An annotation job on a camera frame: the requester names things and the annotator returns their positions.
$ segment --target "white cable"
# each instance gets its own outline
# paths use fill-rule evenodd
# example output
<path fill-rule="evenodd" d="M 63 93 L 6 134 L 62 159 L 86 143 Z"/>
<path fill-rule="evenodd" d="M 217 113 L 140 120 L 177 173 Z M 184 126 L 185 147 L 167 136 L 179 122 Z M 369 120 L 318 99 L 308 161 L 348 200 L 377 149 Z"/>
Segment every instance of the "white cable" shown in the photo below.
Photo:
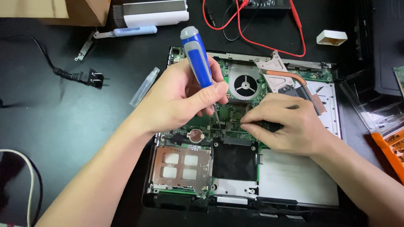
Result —
<path fill-rule="evenodd" d="M 27 156 L 23 155 L 22 153 L 20 153 L 20 152 L 18 152 L 18 151 L 9 150 L 9 149 L 0 149 L 0 152 L 12 152 L 12 153 L 15 153 L 15 154 L 21 156 L 21 158 L 23 158 L 24 161 L 25 161 L 25 162 L 27 163 L 27 165 L 28 165 L 29 171 L 30 171 L 30 173 L 31 173 L 31 189 L 29 190 L 29 198 L 28 198 L 27 226 L 28 226 L 28 227 L 31 227 L 31 223 L 30 223 L 30 220 L 31 220 L 30 217 L 31 217 L 31 215 L 30 215 L 30 213 L 31 213 L 32 192 L 34 191 L 34 181 L 35 181 L 35 178 L 34 178 L 34 168 L 32 167 L 31 162 L 29 161 L 29 159 L 27 158 Z"/>

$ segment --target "screwdriver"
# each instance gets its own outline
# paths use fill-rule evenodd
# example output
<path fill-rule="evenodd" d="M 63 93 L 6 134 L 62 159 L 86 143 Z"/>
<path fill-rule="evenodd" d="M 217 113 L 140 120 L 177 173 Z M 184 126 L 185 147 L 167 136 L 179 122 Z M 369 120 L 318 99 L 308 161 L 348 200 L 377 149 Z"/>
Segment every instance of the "screwdriver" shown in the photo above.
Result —
<path fill-rule="evenodd" d="M 201 88 L 212 85 L 212 73 L 208 63 L 208 55 L 206 54 L 205 46 L 203 45 L 198 29 L 194 26 L 186 27 L 181 31 L 180 38 L 189 64 Z M 220 135 L 223 137 L 223 131 L 215 104 L 213 104 L 212 108 L 217 124 L 219 125 Z"/>

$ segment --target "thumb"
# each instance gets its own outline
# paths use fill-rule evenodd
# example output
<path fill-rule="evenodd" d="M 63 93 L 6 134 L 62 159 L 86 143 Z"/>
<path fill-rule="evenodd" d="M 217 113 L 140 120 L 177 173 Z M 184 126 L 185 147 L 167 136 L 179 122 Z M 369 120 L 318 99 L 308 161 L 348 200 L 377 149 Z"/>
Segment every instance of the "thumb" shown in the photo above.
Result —
<path fill-rule="evenodd" d="M 228 89 L 229 85 L 223 81 L 201 89 L 191 97 L 184 99 L 184 101 L 186 102 L 186 106 L 189 108 L 189 110 L 196 113 L 219 101 L 223 96 L 225 96 Z"/>
<path fill-rule="evenodd" d="M 241 124 L 240 127 L 259 141 L 263 142 L 269 148 L 279 149 L 280 140 L 277 138 L 277 134 L 263 129 L 256 124 Z"/>

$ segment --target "cooling fan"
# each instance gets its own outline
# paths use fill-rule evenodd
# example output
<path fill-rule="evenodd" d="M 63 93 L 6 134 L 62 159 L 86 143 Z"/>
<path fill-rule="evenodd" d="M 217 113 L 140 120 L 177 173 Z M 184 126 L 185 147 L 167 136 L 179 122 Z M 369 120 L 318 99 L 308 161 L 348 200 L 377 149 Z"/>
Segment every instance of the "cooling fan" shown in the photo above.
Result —
<path fill-rule="evenodd" d="M 257 66 L 232 64 L 229 71 L 229 90 L 241 100 L 254 99 L 261 92 Z"/>

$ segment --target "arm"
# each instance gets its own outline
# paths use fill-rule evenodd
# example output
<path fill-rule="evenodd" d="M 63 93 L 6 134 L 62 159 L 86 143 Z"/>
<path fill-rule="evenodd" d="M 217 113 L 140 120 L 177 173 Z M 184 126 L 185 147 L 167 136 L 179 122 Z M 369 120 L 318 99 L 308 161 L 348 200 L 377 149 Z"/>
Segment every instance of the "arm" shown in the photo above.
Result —
<path fill-rule="evenodd" d="M 109 141 L 80 170 L 39 219 L 37 227 L 110 226 L 125 185 L 146 143 L 157 132 L 187 123 L 212 104 L 227 103 L 219 64 L 209 63 L 214 84 L 200 89 L 187 60 L 170 66 Z"/>
<path fill-rule="evenodd" d="M 298 109 L 285 109 L 297 104 Z M 281 123 L 269 132 L 252 121 Z M 404 187 L 326 130 L 313 104 L 297 97 L 268 94 L 242 119 L 241 127 L 275 151 L 309 156 L 369 217 L 371 226 L 404 225 Z"/>

